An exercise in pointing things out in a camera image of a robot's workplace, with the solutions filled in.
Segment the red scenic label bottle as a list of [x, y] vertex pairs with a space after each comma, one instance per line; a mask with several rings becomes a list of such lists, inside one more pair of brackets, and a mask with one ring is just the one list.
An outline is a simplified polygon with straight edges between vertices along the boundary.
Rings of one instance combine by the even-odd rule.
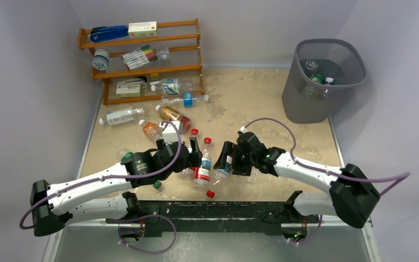
[[210, 177], [210, 182], [207, 187], [206, 196], [214, 198], [230, 174], [231, 170], [230, 172], [220, 172], [213, 169], [213, 174]]

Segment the green label tea bottle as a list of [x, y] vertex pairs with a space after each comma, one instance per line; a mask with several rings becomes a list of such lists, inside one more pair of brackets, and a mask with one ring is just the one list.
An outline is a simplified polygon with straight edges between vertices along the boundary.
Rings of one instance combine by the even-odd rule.
[[311, 84], [312, 87], [318, 87], [320, 85], [323, 85], [325, 82], [325, 78], [319, 73], [311, 74], [309, 76], [309, 79], [312, 82]]

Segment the clear crushed bottle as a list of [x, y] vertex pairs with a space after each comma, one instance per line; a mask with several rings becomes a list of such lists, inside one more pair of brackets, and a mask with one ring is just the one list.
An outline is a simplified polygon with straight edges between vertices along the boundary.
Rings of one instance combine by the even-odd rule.
[[315, 74], [319, 71], [319, 64], [315, 60], [305, 60], [304, 62], [304, 72], [307, 75]]

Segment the clear purple label bottle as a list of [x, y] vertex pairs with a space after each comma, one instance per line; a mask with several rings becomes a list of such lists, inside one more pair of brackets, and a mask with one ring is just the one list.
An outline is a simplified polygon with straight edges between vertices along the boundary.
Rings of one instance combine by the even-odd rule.
[[334, 85], [334, 78], [326, 77], [324, 80], [324, 86], [327, 86], [327, 88], [322, 88], [320, 90], [320, 95], [322, 99], [328, 99], [333, 94], [333, 89], [331, 89], [331, 86]]

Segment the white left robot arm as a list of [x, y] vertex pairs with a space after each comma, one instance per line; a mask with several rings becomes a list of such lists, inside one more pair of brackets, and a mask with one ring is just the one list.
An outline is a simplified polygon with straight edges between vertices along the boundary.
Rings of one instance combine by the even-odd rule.
[[157, 141], [157, 147], [145, 152], [130, 153], [113, 166], [93, 175], [60, 183], [39, 180], [32, 184], [30, 215], [34, 236], [54, 234], [65, 226], [99, 218], [124, 219], [135, 223], [141, 209], [134, 194], [101, 200], [113, 192], [153, 185], [166, 180], [173, 172], [180, 172], [201, 164], [202, 152], [197, 138], [167, 145]]

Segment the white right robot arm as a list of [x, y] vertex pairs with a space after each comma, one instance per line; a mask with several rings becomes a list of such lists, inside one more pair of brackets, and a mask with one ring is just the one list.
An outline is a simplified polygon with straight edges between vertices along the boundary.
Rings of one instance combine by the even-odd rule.
[[358, 166], [325, 166], [297, 158], [282, 148], [267, 148], [252, 132], [239, 133], [236, 143], [224, 142], [213, 166], [215, 174], [223, 176], [250, 176], [252, 168], [320, 190], [315, 194], [300, 192], [285, 206], [284, 214], [291, 222], [308, 215], [337, 216], [347, 225], [360, 229], [381, 198]]

